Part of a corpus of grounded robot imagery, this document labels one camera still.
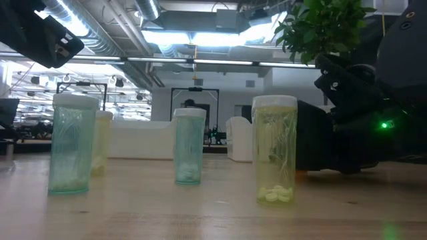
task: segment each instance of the white pill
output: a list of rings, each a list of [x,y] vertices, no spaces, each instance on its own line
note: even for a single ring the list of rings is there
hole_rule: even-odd
[[[284,202],[284,203],[287,203],[288,201],[290,201],[290,199],[291,199],[291,197],[289,197],[289,196],[279,196],[279,200]]]
[[[277,193],[268,193],[266,195],[267,201],[276,201],[279,198],[279,195]]]

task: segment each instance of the white couch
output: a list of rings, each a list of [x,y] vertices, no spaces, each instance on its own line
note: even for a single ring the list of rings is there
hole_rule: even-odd
[[[173,159],[175,127],[165,121],[112,121],[109,157]]]

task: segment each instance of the leaf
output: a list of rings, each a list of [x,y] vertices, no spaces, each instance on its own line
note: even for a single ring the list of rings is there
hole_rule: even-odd
[[[281,37],[279,37],[277,40],[276,40],[276,46],[278,46],[283,40],[285,40],[284,38],[283,38],[283,36],[281,36]]]
[[[363,21],[363,20],[359,20],[359,21],[358,21],[358,28],[363,28],[363,27],[366,27],[366,23],[365,23],[365,21]]]
[[[322,8],[322,3],[320,2],[320,0],[304,0],[304,5],[312,10]]]
[[[342,43],[337,43],[337,44],[334,45],[334,47],[339,52],[348,51],[347,47],[344,44],[342,44]]]
[[[304,34],[304,43],[309,43],[313,41],[314,37],[316,37],[316,32],[314,29],[309,30]]]
[[[291,60],[291,62],[292,62],[292,63],[295,63],[295,54],[296,54],[296,52],[293,52],[293,53],[291,54],[291,57],[289,58],[289,59]]]
[[[304,17],[307,17],[307,15],[308,15],[308,12],[309,12],[310,10],[309,9],[304,9],[304,11],[302,11],[301,13],[300,13],[300,15],[298,16],[298,18],[304,18]]]
[[[366,13],[374,13],[374,12],[376,12],[376,9],[375,9],[375,8],[373,8],[373,7],[363,7],[362,9],[363,9],[363,11],[365,11]]]
[[[298,16],[298,13],[301,10],[301,5],[295,5],[294,8],[292,9],[291,15],[293,16]]]
[[[310,57],[310,54],[308,54],[307,52],[303,52],[301,54],[301,62],[305,65],[308,65],[308,62],[310,62],[312,60],[312,58]]]

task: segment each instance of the black machine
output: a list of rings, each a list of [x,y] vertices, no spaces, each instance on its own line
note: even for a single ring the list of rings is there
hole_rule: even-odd
[[[379,161],[427,163],[427,2],[412,1],[388,29],[376,68],[320,55],[317,88],[329,114],[298,103],[296,167],[357,173]]]
[[[46,8],[42,0],[0,1],[0,42],[50,68],[66,64],[85,45],[70,30],[34,11]]]

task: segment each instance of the green plant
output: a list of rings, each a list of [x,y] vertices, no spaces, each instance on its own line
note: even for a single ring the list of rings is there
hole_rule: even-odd
[[[276,45],[283,42],[283,52],[301,53],[301,62],[308,64],[319,53],[348,53],[360,42],[359,31],[365,27],[366,13],[362,0],[304,0],[307,9],[295,5],[274,33],[283,31]]]

